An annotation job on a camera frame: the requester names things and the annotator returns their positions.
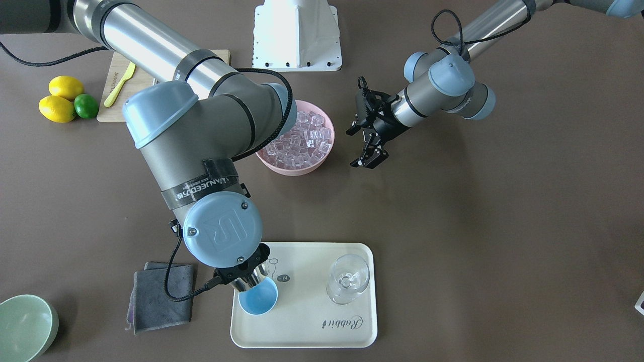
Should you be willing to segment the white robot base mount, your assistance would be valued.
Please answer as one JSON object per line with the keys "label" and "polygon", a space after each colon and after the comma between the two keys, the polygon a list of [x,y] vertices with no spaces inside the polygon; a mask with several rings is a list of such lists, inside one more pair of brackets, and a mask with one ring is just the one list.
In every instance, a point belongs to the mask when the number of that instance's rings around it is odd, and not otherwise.
{"label": "white robot base mount", "polygon": [[255,7],[252,67],[276,72],[343,66],[338,10],[327,1],[264,1]]}

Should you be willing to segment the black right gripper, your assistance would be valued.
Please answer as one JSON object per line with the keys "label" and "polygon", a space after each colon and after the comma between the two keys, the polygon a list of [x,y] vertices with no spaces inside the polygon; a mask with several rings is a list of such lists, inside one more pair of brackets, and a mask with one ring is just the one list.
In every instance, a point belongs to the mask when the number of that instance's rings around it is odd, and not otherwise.
{"label": "black right gripper", "polygon": [[231,282],[238,277],[247,273],[247,270],[253,270],[256,266],[266,262],[271,254],[271,248],[265,243],[260,243],[258,248],[245,261],[236,266],[227,268],[216,268],[214,270],[214,279],[218,285],[231,285]]}

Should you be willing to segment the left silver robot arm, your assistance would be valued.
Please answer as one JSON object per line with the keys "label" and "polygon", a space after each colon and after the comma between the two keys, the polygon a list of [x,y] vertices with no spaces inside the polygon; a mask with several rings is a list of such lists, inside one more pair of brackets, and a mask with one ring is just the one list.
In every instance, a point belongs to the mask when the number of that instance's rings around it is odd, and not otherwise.
{"label": "left silver robot arm", "polygon": [[538,11],[554,1],[499,1],[472,23],[463,27],[455,12],[458,33],[436,40],[430,53],[412,54],[404,66],[408,85],[389,95],[370,89],[366,79],[357,80],[356,118],[347,135],[363,133],[364,146],[351,167],[376,168],[388,158],[386,142],[427,119],[432,113],[455,113],[467,120],[481,120],[491,114],[496,94],[475,80],[470,62],[499,39],[531,21]]}

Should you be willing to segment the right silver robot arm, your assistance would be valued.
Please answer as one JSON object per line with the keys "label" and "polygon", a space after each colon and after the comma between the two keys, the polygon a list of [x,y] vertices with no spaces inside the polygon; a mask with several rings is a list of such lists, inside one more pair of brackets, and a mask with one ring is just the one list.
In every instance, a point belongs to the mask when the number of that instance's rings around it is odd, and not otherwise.
{"label": "right silver robot arm", "polygon": [[120,53],[158,84],[131,96],[123,115],[191,254],[210,286],[247,291],[264,280],[270,250],[234,161],[290,128],[288,81],[256,84],[130,1],[2,1],[2,34],[82,34]]}

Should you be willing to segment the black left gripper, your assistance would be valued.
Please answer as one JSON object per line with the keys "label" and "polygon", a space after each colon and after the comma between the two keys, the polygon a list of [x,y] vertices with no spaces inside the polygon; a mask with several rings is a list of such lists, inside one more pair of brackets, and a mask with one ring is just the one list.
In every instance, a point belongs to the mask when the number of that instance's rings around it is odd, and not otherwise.
{"label": "black left gripper", "polygon": [[[383,145],[410,129],[398,121],[392,110],[394,103],[401,100],[400,96],[369,89],[364,76],[357,78],[357,87],[356,119],[346,131],[347,135],[355,135],[360,130],[372,131]],[[376,146],[374,139],[374,135],[365,136],[362,152],[350,163],[351,167],[374,169],[388,158],[388,152]]]}

